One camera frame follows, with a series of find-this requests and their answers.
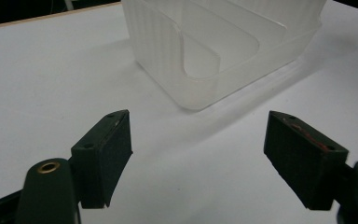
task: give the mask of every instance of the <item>translucent plastic container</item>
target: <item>translucent plastic container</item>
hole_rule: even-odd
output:
[[[181,106],[202,109],[290,63],[326,0],[122,0],[137,62]]]

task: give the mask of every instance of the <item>plastic container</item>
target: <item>plastic container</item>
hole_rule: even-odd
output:
[[[202,109],[290,63],[326,0],[122,0],[136,61],[181,106]]]

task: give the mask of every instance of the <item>white table surface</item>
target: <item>white table surface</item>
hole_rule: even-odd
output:
[[[263,153],[270,110],[295,115],[358,161],[358,9],[328,1],[293,63],[200,112],[135,62],[121,5],[0,27],[0,198],[102,116],[131,112],[134,154],[111,207],[83,223],[336,223],[305,209]]]

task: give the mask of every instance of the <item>white surface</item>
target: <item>white surface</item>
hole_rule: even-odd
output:
[[[336,223],[306,210],[263,154],[268,112],[293,114],[358,161],[358,10],[327,2],[293,63],[198,113],[134,61],[121,6],[0,28],[0,198],[103,115],[131,112],[134,154],[110,208],[83,223]]]
[[[136,61],[179,105],[201,110],[292,62],[326,0],[123,0]]]

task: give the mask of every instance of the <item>red marking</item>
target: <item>red marking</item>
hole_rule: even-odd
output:
[[[303,133],[311,142],[313,142],[314,144],[316,144],[318,147],[320,147],[324,152],[329,152],[330,149],[323,143],[317,141],[316,139],[314,139],[310,133],[308,133],[307,131],[305,131],[304,129],[302,129],[300,126],[292,123],[290,124],[293,128],[299,130],[301,133]]]

